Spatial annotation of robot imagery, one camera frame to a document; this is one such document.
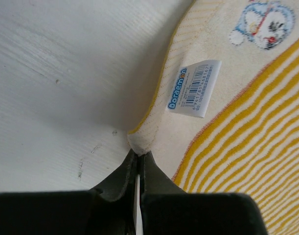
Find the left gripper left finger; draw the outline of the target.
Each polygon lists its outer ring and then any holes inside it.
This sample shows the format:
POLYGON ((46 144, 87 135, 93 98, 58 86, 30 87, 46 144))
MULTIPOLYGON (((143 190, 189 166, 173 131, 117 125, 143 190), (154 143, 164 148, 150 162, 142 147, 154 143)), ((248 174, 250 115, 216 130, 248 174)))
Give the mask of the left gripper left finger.
POLYGON ((135 235, 137 154, 131 149, 122 164, 92 188, 91 235, 135 235))

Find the yellow white striped towel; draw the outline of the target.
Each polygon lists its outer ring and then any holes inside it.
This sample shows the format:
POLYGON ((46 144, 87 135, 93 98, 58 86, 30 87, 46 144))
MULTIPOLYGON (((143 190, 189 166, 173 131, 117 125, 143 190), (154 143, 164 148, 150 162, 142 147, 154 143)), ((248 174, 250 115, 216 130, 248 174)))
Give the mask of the yellow white striped towel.
POLYGON ((299 235, 299 0, 195 0, 171 37, 139 155, 187 192, 240 192, 299 235))

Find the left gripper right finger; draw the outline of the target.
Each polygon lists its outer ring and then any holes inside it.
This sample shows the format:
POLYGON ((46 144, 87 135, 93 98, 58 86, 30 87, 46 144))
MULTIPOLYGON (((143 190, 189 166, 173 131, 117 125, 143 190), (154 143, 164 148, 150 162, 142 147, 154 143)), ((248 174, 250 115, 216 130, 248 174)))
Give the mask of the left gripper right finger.
POLYGON ((157 166, 151 152, 140 156, 138 164, 143 234, 161 235, 176 221, 176 203, 185 192, 157 166))

